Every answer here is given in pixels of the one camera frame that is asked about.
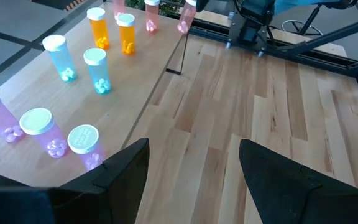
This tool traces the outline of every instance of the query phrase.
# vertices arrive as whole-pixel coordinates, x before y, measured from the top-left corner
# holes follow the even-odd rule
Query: black metal frame
[[[185,47],[183,49],[183,54],[182,54],[182,57],[181,57],[180,71],[178,72],[178,71],[173,70],[171,68],[166,68],[165,69],[166,72],[176,74],[176,75],[181,75],[181,71],[183,70],[183,62],[185,61],[185,54],[186,54],[186,47],[187,47],[187,39],[188,39],[188,37],[189,37],[189,34],[187,34],[186,37],[185,37]]]

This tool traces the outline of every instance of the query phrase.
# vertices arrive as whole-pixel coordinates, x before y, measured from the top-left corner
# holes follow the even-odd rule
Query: chair leg
[[[313,10],[311,15],[309,16],[309,19],[305,22],[305,25],[302,27],[301,31],[299,31],[299,33],[298,33],[299,35],[305,35],[305,33],[308,30],[309,26],[314,21],[314,19],[316,18],[318,12],[320,11],[321,6],[322,5],[320,4],[320,5],[318,5],[316,7],[316,9]]]

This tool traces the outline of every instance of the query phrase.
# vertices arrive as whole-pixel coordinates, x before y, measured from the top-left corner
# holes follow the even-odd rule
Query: chair
[[[287,30],[285,30],[285,24],[292,23],[292,25],[296,29],[296,32],[294,32],[295,34],[306,35],[306,36],[307,35],[308,36],[323,35],[323,33],[317,27],[311,25],[311,23],[316,18],[318,12],[320,11],[321,6],[326,6],[329,9],[347,9],[347,8],[355,6],[357,4],[357,2],[358,2],[358,0],[340,0],[338,2],[319,3],[317,5],[317,7],[313,10],[313,12],[311,13],[311,15],[309,16],[309,18],[306,22],[290,19],[290,20],[284,21],[283,24],[281,25],[281,28],[282,28],[282,30],[287,31]],[[316,33],[307,33],[307,30],[309,28],[313,29]]]

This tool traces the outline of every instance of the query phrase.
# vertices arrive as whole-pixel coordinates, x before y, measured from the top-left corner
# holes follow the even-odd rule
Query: pill
[[[53,143],[52,142],[48,143],[47,148],[48,149],[54,149]]]
[[[86,165],[91,165],[92,163],[94,163],[94,159],[93,158],[88,158],[86,160]]]
[[[22,136],[23,135],[23,131],[22,130],[17,130],[17,131],[14,131],[13,132],[13,135],[19,137],[19,136]]]
[[[56,155],[58,155],[58,156],[62,156],[64,153],[65,153],[64,150],[58,150],[58,151],[56,151]]]
[[[62,149],[66,149],[66,148],[67,148],[67,143],[66,143],[66,141],[62,141],[62,142],[59,144],[59,147],[62,148]]]
[[[99,156],[99,154],[94,153],[94,154],[92,154],[92,158],[97,162],[99,160],[100,156]]]
[[[98,164],[97,164],[97,163],[94,163],[94,164],[91,164],[90,168],[91,168],[91,169],[95,169],[97,166],[98,166]]]
[[[101,88],[98,88],[98,91],[100,94],[103,94],[106,91],[106,89],[104,87],[101,87]]]
[[[65,81],[68,81],[68,77],[65,76],[65,75],[62,75],[62,80],[65,82]]]
[[[50,154],[52,157],[56,156],[56,153],[53,150],[48,150],[48,154]]]
[[[105,82],[104,85],[103,85],[103,87],[104,87],[107,91],[111,89],[111,85],[110,85],[109,82]]]
[[[4,133],[9,134],[9,133],[11,133],[12,131],[13,131],[13,129],[12,129],[11,127],[9,127],[9,128],[7,128],[7,129],[5,129]]]
[[[14,134],[8,134],[7,136],[6,136],[6,141],[7,142],[13,142],[13,141],[15,141],[16,140],[16,136],[14,135]]]

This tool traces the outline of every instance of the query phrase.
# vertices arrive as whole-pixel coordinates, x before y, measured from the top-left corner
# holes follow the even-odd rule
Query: pink pill
[[[64,150],[58,150],[58,151],[56,151],[56,155],[57,155],[57,156],[62,156],[64,153],[65,153]]]
[[[91,168],[91,169],[95,169],[97,166],[98,166],[98,164],[97,164],[97,163],[94,163],[94,164],[91,164],[91,165],[90,165],[90,168]]]
[[[94,163],[93,158],[89,158],[89,159],[86,160],[86,165],[91,165],[92,163]]]
[[[13,135],[13,134],[8,134],[8,135],[6,136],[6,141],[7,141],[7,142],[14,142],[15,140],[16,140],[16,136]]]
[[[59,144],[59,142],[60,142],[60,139],[54,139],[54,140],[52,140],[52,143],[53,143],[54,145]]]
[[[11,128],[11,127],[5,129],[5,131],[4,131],[4,133],[6,133],[6,134],[11,133],[11,132],[12,132],[12,128]]]
[[[13,134],[15,135],[15,136],[17,136],[17,137],[19,137],[19,136],[22,136],[23,135],[23,131],[20,129],[20,130],[15,130],[14,132],[13,132]]]
[[[55,150],[48,150],[48,153],[49,153],[51,156],[56,156],[56,151],[55,151]]]
[[[99,156],[99,154],[94,153],[94,154],[92,154],[92,158],[97,162],[99,160],[100,156]]]
[[[67,146],[64,145],[63,143],[60,143],[59,146],[58,146],[58,149],[61,149],[61,150],[66,150]]]
[[[22,131],[22,129],[18,125],[13,126],[13,130],[14,131]]]

